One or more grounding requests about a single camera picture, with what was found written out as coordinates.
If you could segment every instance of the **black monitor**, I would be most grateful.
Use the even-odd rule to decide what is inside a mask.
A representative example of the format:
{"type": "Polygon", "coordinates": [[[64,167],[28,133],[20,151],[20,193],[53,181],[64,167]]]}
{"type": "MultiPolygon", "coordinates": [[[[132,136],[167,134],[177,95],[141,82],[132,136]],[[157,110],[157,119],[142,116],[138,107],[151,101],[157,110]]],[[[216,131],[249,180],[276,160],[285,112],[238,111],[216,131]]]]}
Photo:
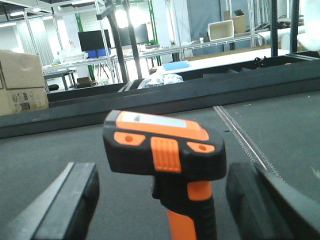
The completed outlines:
{"type": "MultiPolygon", "coordinates": [[[[134,28],[134,34],[137,44],[149,42],[147,24],[141,24],[134,28]]],[[[119,29],[120,41],[122,46],[131,45],[128,27],[119,29]]]]}
{"type": "MultiPolygon", "coordinates": [[[[107,29],[104,30],[106,44],[108,48],[111,48],[109,32],[107,29]]],[[[101,31],[84,31],[78,32],[81,50],[87,52],[90,50],[98,51],[99,49],[104,49],[104,41],[102,38],[101,31]]]]}

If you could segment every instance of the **plastic bag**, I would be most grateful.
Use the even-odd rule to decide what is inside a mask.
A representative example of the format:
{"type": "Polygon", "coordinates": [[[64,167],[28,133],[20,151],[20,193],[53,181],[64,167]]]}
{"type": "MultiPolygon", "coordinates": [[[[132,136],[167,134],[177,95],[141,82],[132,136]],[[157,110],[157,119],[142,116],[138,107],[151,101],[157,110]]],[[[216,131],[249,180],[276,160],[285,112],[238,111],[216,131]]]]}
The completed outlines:
{"type": "Polygon", "coordinates": [[[151,87],[163,86],[168,84],[176,84],[183,82],[182,76],[178,74],[161,74],[154,73],[144,79],[137,89],[146,89],[151,87]]]}

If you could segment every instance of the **scanner label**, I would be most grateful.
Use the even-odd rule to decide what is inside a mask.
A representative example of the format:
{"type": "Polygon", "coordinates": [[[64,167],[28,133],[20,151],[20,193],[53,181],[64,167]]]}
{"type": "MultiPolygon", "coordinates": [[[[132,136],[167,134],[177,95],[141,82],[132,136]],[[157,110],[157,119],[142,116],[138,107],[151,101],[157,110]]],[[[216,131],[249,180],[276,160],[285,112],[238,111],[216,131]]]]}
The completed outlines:
{"type": "Polygon", "coordinates": [[[187,123],[184,120],[166,117],[166,116],[155,116],[149,114],[141,114],[136,112],[126,112],[122,117],[123,122],[129,123],[142,123],[142,124],[154,124],[164,125],[178,128],[186,128],[187,123]]]}

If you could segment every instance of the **blue foam pad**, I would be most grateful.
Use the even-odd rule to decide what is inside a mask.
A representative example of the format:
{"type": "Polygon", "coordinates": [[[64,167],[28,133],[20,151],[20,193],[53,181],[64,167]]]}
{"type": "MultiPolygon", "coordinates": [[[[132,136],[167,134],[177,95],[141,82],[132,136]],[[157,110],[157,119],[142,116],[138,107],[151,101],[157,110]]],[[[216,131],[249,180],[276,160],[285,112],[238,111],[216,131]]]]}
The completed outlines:
{"type": "Polygon", "coordinates": [[[162,66],[164,67],[164,70],[170,71],[170,70],[188,68],[190,67],[190,63],[188,61],[174,61],[170,63],[165,63],[162,66]]]}

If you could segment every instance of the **orange barcode scanner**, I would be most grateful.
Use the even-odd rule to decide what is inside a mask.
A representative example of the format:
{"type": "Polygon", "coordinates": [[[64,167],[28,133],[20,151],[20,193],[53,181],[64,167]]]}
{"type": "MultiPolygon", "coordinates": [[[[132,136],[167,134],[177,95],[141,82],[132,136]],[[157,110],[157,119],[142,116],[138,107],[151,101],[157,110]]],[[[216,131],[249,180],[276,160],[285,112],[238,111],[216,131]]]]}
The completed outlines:
{"type": "Polygon", "coordinates": [[[197,122],[111,111],[104,146],[113,172],[154,176],[152,196],[168,209],[173,240],[216,240],[209,181],[226,175],[222,137],[197,122]]]}

